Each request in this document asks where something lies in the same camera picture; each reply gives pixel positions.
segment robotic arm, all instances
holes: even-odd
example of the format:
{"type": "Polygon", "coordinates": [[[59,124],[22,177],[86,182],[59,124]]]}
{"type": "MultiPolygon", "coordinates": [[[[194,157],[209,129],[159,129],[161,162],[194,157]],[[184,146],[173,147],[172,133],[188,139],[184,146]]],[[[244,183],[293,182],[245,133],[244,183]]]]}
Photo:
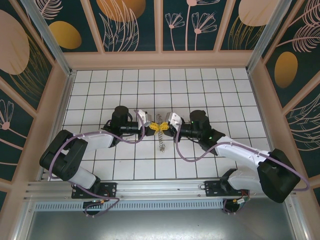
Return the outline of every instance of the robotic arm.
{"type": "Polygon", "coordinates": [[[227,157],[238,163],[238,170],[230,169],[221,178],[221,187],[226,192],[230,189],[253,190],[256,193],[263,192],[271,200],[282,203],[300,181],[300,177],[283,166],[294,169],[283,151],[258,150],[234,141],[224,133],[213,129],[203,110],[191,112],[190,123],[185,123],[176,113],[169,112],[165,124],[167,126],[163,131],[164,134],[173,137],[176,143],[181,137],[197,139],[204,151],[210,151],[215,156],[227,157]],[[268,156],[281,164],[269,160],[268,156]]]}
{"type": "Polygon", "coordinates": [[[145,136],[152,136],[158,131],[163,131],[165,135],[173,137],[178,153],[178,142],[181,137],[185,137],[197,139],[204,151],[235,160],[240,166],[239,169],[228,170],[220,180],[221,188],[225,192],[231,189],[264,192],[273,201],[282,203],[300,181],[297,175],[282,166],[287,165],[293,169],[281,150],[260,151],[234,141],[224,133],[213,129],[203,110],[191,112],[190,123],[185,123],[183,118],[176,113],[169,112],[165,122],[160,126],[152,122],[147,112],[139,110],[137,114],[140,122],[132,121],[133,118],[128,108],[118,106],[114,109],[111,120],[102,128],[104,131],[85,133],[80,137],[74,137],[67,130],[60,131],[42,155],[40,165],[49,171],[51,168],[51,172],[63,181],[82,186],[96,195],[100,192],[100,179],[80,166],[85,151],[112,148],[120,142],[124,134],[138,134],[139,138],[142,138],[144,137],[142,128],[144,128],[145,136]],[[66,142],[68,144],[63,148],[66,152],[59,152],[66,142]],[[268,156],[278,160],[280,164],[269,160],[268,156]]]}

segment vent slot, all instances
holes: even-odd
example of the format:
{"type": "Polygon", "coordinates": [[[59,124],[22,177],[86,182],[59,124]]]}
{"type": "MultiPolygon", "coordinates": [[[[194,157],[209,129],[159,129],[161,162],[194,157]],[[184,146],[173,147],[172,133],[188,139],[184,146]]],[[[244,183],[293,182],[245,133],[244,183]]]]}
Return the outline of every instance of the vent slot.
{"type": "MultiPolygon", "coordinates": [[[[63,211],[83,211],[82,201],[61,202],[37,202],[35,212],[63,212],[63,211]]],[[[105,202],[102,205],[92,206],[88,211],[107,209],[113,201],[105,202]]],[[[120,201],[110,211],[134,211],[134,210],[191,210],[191,209],[222,209],[222,199],[202,199],[202,200],[146,200],[146,201],[120,201]]]]}

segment gray surface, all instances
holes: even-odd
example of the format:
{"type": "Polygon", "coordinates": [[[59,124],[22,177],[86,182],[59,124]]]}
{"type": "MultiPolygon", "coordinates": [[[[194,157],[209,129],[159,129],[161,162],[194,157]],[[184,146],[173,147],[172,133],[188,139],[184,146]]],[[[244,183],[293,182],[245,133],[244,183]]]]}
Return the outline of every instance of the gray surface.
{"type": "Polygon", "coordinates": [[[236,215],[221,209],[35,212],[28,240],[291,240],[284,204],[252,199],[236,215]]]}
{"type": "Polygon", "coordinates": [[[252,73],[257,63],[260,61],[262,54],[266,50],[269,42],[279,28],[285,14],[287,13],[292,0],[279,0],[278,4],[270,17],[270,21],[265,26],[258,42],[256,43],[254,50],[251,54],[247,69],[249,73],[252,73]]]}

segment yellow object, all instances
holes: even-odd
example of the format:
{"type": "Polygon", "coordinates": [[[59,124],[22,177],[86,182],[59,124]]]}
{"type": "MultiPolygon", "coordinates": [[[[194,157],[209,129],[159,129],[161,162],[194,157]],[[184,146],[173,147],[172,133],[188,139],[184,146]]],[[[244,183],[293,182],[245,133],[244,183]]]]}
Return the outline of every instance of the yellow object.
{"type": "Polygon", "coordinates": [[[165,131],[165,130],[168,130],[169,129],[169,125],[168,125],[168,123],[167,122],[163,122],[163,123],[161,123],[161,125],[159,126],[159,128],[160,128],[160,131],[165,131]]]}
{"type": "Polygon", "coordinates": [[[65,49],[76,49],[81,45],[81,36],[78,30],[65,21],[55,21],[49,25],[59,46],[65,49]]]}
{"type": "Polygon", "coordinates": [[[159,125],[157,123],[155,123],[155,122],[152,122],[149,125],[149,128],[152,129],[152,130],[155,130],[154,135],[156,135],[159,132],[159,125]]]}
{"type": "Polygon", "coordinates": [[[241,0],[239,18],[247,26],[259,27],[269,22],[279,0],[241,0]]]}
{"type": "Polygon", "coordinates": [[[0,10],[0,69],[11,75],[21,74],[30,56],[28,35],[10,14],[0,10]]]}
{"type": "Polygon", "coordinates": [[[297,57],[289,52],[283,52],[277,59],[274,68],[275,83],[282,89],[288,87],[296,77],[298,71],[297,57]]]}
{"type": "Polygon", "coordinates": [[[130,14],[130,10],[136,18],[139,18],[146,9],[146,0],[96,0],[96,3],[104,15],[117,22],[128,22],[130,18],[126,15],[130,14]]]}

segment white grid floor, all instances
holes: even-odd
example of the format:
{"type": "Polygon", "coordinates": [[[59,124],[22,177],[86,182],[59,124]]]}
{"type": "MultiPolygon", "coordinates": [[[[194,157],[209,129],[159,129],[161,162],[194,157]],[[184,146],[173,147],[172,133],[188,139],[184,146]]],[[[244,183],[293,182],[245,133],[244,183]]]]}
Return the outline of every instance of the white grid floor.
{"type": "MultiPolygon", "coordinates": [[[[97,131],[111,118],[116,106],[143,109],[156,121],[175,112],[188,122],[193,110],[204,110],[211,126],[227,136],[261,150],[270,150],[266,133],[244,68],[189,68],[78,71],[68,103],[63,129],[72,133],[97,131]]],[[[101,180],[190,179],[221,177],[234,160],[208,154],[196,163],[179,158],[171,138],[146,137],[132,145],[87,152],[81,166],[101,180]]],[[[187,158],[204,151],[182,139],[179,145],[187,158]]]]}

